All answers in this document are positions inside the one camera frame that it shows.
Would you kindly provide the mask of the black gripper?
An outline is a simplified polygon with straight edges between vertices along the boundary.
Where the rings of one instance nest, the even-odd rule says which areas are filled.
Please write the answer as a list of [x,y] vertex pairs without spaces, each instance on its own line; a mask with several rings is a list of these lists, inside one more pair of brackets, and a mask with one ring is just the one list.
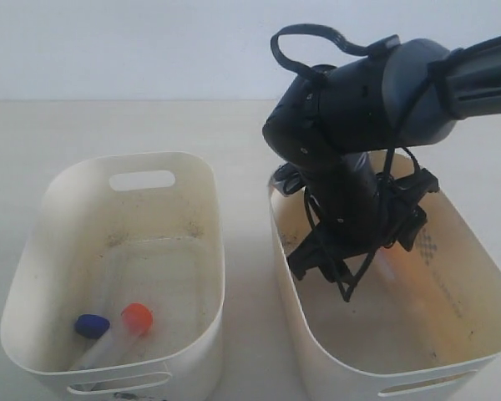
[[[419,205],[428,193],[438,192],[438,179],[427,170],[417,170],[399,179],[382,172],[350,175],[337,188],[326,187],[312,208],[319,223],[287,257],[296,279],[321,266],[321,274],[336,284],[351,284],[347,258],[366,254],[398,242],[411,251],[418,233],[427,224]],[[321,262],[321,247],[326,259]]]

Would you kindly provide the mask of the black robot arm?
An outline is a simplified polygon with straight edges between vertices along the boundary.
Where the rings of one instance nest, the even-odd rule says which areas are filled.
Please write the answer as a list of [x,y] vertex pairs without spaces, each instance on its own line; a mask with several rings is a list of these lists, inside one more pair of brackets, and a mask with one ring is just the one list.
[[322,25],[285,27],[282,35],[324,38],[353,63],[308,66],[288,58],[273,36],[276,62],[295,74],[262,129],[285,164],[274,179],[284,195],[303,194],[311,229],[288,256],[297,278],[318,268],[341,290],[362,278],[347,259],[371,261],[378,249],[399,243],[411,250],[427,216],[420,200],[438,190],[421,167],[394,178],[376,172],[369,155],[433,145],[462,119],[501,114],[501,36],[450,50],[426,38],[397,36],[367,46]]

